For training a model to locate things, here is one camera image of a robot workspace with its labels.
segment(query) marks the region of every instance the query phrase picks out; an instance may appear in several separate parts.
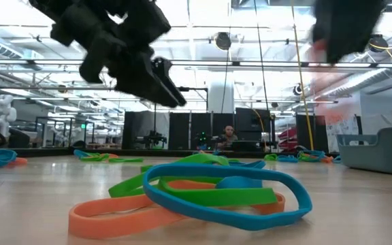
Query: wooden floor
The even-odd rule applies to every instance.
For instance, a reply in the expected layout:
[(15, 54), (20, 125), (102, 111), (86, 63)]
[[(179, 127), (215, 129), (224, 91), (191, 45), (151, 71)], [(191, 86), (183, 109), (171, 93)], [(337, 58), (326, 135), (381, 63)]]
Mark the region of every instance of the wooden floor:
[[(147, 158), (145, 163), (172, 160)], [(322, 163), (279, 163), (276, 169), (299, 179), (311, 195), (313, 211), (295, 225), (249, 232), (188, 219), (112, 240), (83, 240), (67, 234), (69, 209), (108, 197), (109, 187), (139, 168), (81, 163), (74, 157), (32, 158), (26, 167), (0, 169), (0, 244), (392, 245), (392, 175)], [(283, 185), (266, 184), (286, 196), (286, 209), (297, 208)]]

